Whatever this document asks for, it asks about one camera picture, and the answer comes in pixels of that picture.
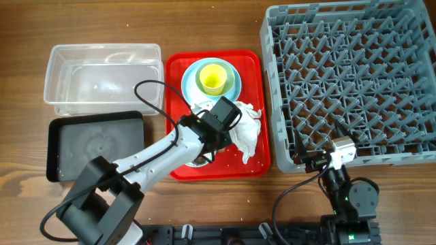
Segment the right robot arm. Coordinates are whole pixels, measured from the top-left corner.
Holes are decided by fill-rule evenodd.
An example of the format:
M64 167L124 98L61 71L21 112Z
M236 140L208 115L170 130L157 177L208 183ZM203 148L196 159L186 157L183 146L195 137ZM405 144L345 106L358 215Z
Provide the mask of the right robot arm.
M331 141L332 148L309 154L301 134L294 132L296 162L305 165L305 171L318 172L334 214L321 217L322 244L381 244L376 217L379 187L368 178L351 179L346 165L356 158L358 140L339 121L334 122L338 135Z

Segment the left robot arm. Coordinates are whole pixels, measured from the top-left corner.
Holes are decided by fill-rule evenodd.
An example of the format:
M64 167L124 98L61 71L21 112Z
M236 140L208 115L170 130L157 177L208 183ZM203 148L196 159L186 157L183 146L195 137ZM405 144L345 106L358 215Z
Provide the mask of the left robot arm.
M210 110L185 115L171 133L144 150L109 163L93 159L56 210L81 244L137 244L134 217L151 187L176 168L230 145L241 110L222 97Z

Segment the small light blue bowl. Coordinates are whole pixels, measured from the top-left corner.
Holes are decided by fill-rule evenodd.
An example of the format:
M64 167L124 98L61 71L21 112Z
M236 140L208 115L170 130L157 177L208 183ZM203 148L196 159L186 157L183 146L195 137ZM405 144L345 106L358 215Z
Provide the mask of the small light blue bowl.
M188 167L203 167L209 164L208 160L211 160L211 154L204 154L192 162L186 163L185 165Z

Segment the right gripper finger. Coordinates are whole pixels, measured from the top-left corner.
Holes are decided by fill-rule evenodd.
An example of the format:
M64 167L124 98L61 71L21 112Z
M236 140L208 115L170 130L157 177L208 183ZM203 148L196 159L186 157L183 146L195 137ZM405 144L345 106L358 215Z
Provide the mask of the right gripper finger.
M305 145L303 144L300 133L296 129L294 130L294 135L295 135L295 153L296 153L295 159L298 159L299 163L306 163L307 150L305 148Z
M358 142L358 139L345 126L343 126L338 120L334 121L334 127L335 127L335 130L336 130L337 135L339 137L348 136L353 141L353 143Z

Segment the white napkin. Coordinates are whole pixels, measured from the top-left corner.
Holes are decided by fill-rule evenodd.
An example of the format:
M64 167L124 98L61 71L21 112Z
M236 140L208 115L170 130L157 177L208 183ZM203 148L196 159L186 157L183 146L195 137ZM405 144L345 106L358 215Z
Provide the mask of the white napkin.
M249 158L255 155L255 148L262 127L260 122L262 111L255 111L250 103L236 101L234 104L241 110L242 118L230 130L230 138L232 143L243 153L242 161L246 165Z

